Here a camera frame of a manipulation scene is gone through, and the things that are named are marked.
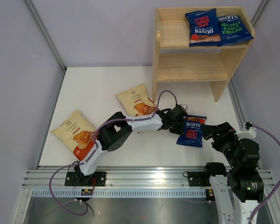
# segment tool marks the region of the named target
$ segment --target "gray wall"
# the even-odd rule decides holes
[[[21,0],[0,0],[0,224],[33,168],[62,72]]]
[[[280,1],[270,1],[255,26],[256,39],[233,81],[246,117],[280,140]],[[280,178],[280,149],[258,131],[261,166]]]
[[[151,65],[155,7],[244,6],[261,0],[33,0],[66,66]]]

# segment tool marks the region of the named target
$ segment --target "cable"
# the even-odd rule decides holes
[[[76,216],[83,216],[83,215],[85,215],[85,214],[88,212],[87,203],[86,203],[86,202],[83,202],[83,201],[80,201],[80,202],[83,203],[83,204],[85,205],[85,207],[86,207],[86,210],[85,210],[85,212],[83,212],[83,213],[76,213],[76,212],[73,212],[73,211],[71,211],[71,210],[65,208],[65,207],[63,206],[63,204],[61,204],[61,203],[57,200],[57,198],[55,197],[55,195],[54,195],[54,192],[53,192],[53,190],[52,190],[52,180],[53,180],[54,176],[55,176],[60,170],[62,170],[62,169],[64,169],[64,168],[67,168],[67,167],[80,166],[80,165],[82,165],[82,164],[84,164],[84,163],[70,164],[70,165],[67,165],[67,166],[64,166],[64,167],[59,168],[58,170],[56,170],[56,171],[53,173],[53,175],[51,176],[50,181],[49,181],[49,191],[50,191],[50,194],[52,195],[52,198],[57,202],[57,204],[59,204],[59,206],[60,206],[63,210],[69,212],[69,213],[72,214],[72,215],[76,215]]]
[[[93,216],[95,216],[95,212],[94,212],[93,208],[92,208],[88,203],[86,203],[86,204],[87,204],[87,206],[90,208],[90,210],[92,211]]]
[[[273,134],[271,134],[270,132],[268,132],[264,128],[259,127],[257,125],[252,125],[252,126],[261,130],[261,131],[263,131],[264,133],[268,134],[269,136],[271,136],[280,146],[280,141]],[[267,203],[267,201],[273,196],[273,194],[276,192],[276,190],[279,188],[279,186],[280,186],[280,180],[278,181],[276,186],[272,189],[272,191],[268,194],[268,196],[251,213],[250,218],[249,218],[249,224],[252,224],[252,220],[253,220],[255,214],[261,209],[262,206],[264,206],[265,203]]]
[[[75,164],[75,163],[77,163],[77,162],[79,162],[79,160],[77,160],[77,161],[74,161],[72,164]],[[71,165],[72,165],[71,164]],[[67,169],[67,172],[70,170],[70,167]]]
[[[160,102],[160,99],[161,99],[161,95],[162,95],[163,93],[165,93],[165,92],[171,93],[171,94],[173,95],[174,99],[175,99],[175,104],[178,104],[178,103],[177,103],[177,98],[176,98],[176,96],[174,95],[174,93],[171,92],[170,90],[164,90],[164,91],[162,91],[162,92],[160,93],[160,95],[159,95],[159,98],[158,98],[158,101],[157,101],[157,105],[156,105],[156,108],[155,108],[155,111],[154,111],[153,115],[152,115],[152,116],[149,116],[148,118],[134,119],[134,121],[149,120],[149,119],[153,118],[154,115],[155,115],[155,114],[157,113],[157,111],[158,111],[158,107],[159,107],[159,102]],[[99,130],[100,130],[102,127],[104,127],[105,125],[110,124],[110,123],[115,122],[115,121],[133,121],[133,120],[132,120],[132,119],[113,119],[113,120],[109,120],[109,121],[103,123],[100,127],[98,127],[98,129],[95,131],[95,133],[94,133],[94,135],[93,135],[93,137],[92,137],[92,140],[94,141],[94,143],[95,143],[95,145],[96,145],[96,148],[98,148],[98,143],[96,142],[95,137],[97,136]],[[96,149],[93,150],[93,152],[92,152],[91,155],[85,160],[85,162],[88,162],[88,161],[92,158],[92,156],[94,155],[95,152],[96,152]],[[52,181],[53,181],[53,178],[54,178],[54,176],[55,176],[60,170],[62,170],[62,169],[64,169],[64,168],[70,168],[70,167],[80,166],[80,165],[83,165],[83,164],[84,164],[84,163],[77,163],[77,164],[75,164],[75,162],[73,162],[73,163],[70,164],[70,165],[61,167],[61,168],[59,168],[58,170],[56,170],[56,171],[53,173],[53,175],[51,176],[50,181],[49,181],[49,191],[50,191],[50,194],[52,195],[52,198],[59,204],[59,206],[60,206],[63,210],[69,212],[69,213],[72,214],[72,215],[83,216],[83,215],[85,215],[85,214],[87,213],[87,211],[88,211],[88,206],[87,206],[88,204],[87,204],[86,202],[81,201],[81,202],[86,206],[86,211],[85,211],[84,213],[75,213],[75,212],[73,212],[73,211],[71,211],[71,210],[65,208],[65,207],[63,206],[63,204],[61,204],[61,203],[57,200],[57,198],[55,197],[54,192],[53,192],[53,190],[52,190]],[[92,193],[93,193],[93,191],[94,191],[94,186],[95,186],[95,184],[96,184],[96,180],[94,179],[94,182],[92,181],[92,185],[93,185],[93,187],[92,187]]]
[[[72,203],[72,202],[79,202],[79,201],[76,201],[76,200],[70,200],[70,201],[67,201],[67,202],[64,202],[64,203],[62,203],[62,206],[63,205],[66,205],[66,204],[69,204],[69,203]],[[48,214],[46,214],[46,215],[40,215],[39,213],[38,213],[38,209],[36,208],[35,209],[35,213],[36,213],[36,215],[38,216],[38,217],[41,217],[41,218],[46,218],[46,217],[48,217],[49,215],[52,215],[54,212],[56,212],[57,211],[57,209],[54,209],[53,211],[51,211],[51,212],[49,212]]]

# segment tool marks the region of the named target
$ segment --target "black mounting bracket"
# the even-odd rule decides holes
[[[90,176],[84,176],[83,181],[79,181],[75,172],[67,172],[64,185],[67,187],[92,187],[91,179],[95,179],[96,187],[104,187],[106,184],[106,172],[94,172]]]
[[[210,176],[227,175],[224,164],[220,162],[208,162],[202,172],[188,172],[190,187],[210,187]]]
[[[122,112],[116,112],[107,121],[125,118],[126,116]],[[126,121],[114,121],[105,125],[98,133],[98,140],[102,145],[102,150],[112,152],[119,149],[132,132],[132,127]]]

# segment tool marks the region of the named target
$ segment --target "burts chips bag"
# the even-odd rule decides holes
[[[205,120],[205,116],[188,115],[184,134],[177,139],[177,145],[202,147],[201,125],[204,125]]]
[[[190,47],[211,46],[220,43],[221,38],[216,8],[209,11],[186,13],[186,18],[190,24]]]
[[[241,43],[253,39],[239,15],[225,15],[218,17],[221,43],[218,46]]]

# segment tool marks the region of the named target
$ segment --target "cream chip bag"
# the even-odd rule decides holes
[[[142,116],[154,113],[155,105],[148,98],[145,84],[116,94],[129,116]]]
[[[59,128],[51,133],[62,140],[81,161],[94,145],[92,138],[95,130],[96,128],[81,115],[80,111],[76,110]]]

